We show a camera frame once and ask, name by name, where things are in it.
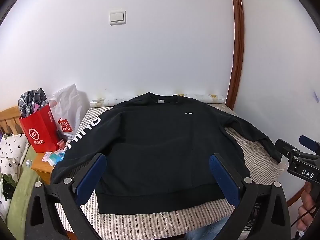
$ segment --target red paper bag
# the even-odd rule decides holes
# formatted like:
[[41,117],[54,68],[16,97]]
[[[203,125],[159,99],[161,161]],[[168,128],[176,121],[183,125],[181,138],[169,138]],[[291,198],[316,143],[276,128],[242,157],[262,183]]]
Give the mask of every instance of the red paper bag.
[[58,150],[60,140],[49,105],[26,118],[20,118],[20,123],[36,153]]

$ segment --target floral pillow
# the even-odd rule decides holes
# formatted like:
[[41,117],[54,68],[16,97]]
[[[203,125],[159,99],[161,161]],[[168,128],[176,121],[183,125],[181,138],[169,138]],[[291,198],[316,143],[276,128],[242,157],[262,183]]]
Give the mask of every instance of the floral pillow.
[[0,216],[7,217],[13,192],[19,179],[20,167],[29,143],[24,134],[5,134],[0,141]]
[[17,184],[18,166],[12,159],[0,158],[0,170],[0,215],[5,221]]
[[18,166],[18,179],[20,167],[26,157],[30,144],[25,134],[5,134],[0,141],[0,158],[12,159]]

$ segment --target plaid cloth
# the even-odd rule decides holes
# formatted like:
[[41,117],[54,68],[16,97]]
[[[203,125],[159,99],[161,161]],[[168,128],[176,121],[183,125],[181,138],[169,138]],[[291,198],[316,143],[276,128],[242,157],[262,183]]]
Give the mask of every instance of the plaid cloth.
[[38,90],[30,90],[23,93],[18,100],[21,118],[25,118],[33,114],[35,104],[40,105],[40,107],[38,108],[39,110],[47,103],[47,97],[42,88],[39,88]]

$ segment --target white wall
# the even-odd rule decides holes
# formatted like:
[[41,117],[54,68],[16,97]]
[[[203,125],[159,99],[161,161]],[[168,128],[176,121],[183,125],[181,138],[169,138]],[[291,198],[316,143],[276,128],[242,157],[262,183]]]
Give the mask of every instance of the white wall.
[[[126,25],[109,25],[124,9]],[[0,110],[42,87],[227,95],[232,0],[18,0],[0,27]]]
[[[235,111],[273,142],[320,141],[320,34],[298,0],[243,0],[245,49]],[[304,181],[285,172],[287,199]]]

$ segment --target black cable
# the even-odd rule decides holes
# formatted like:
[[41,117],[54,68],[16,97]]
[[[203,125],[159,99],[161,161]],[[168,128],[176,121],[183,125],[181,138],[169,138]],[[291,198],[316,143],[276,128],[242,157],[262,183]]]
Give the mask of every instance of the black cable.
[[319,204],[319,202],[316,203],[312,208],[310,208],[309,210],[307,210],[307,212],[305,212],[303,215],[299,216],[299,217],[297,218],[297,220],[296,220],[295,222],[293,222],[293,224],[292,224],[290,227],[292,227],[296,222],[298,222],[298,221],[299,221],[301,218],[303,218],[305,215],[309,214],[310,211],[313,210],[318,204]]
[[246,226],[244,227],[243,231],[250,231],[252,229],[252,226],[257,218],[259,208],[260,208],[260,203],[255,203],[251,211],[251,214],[249,216],[249,220]]

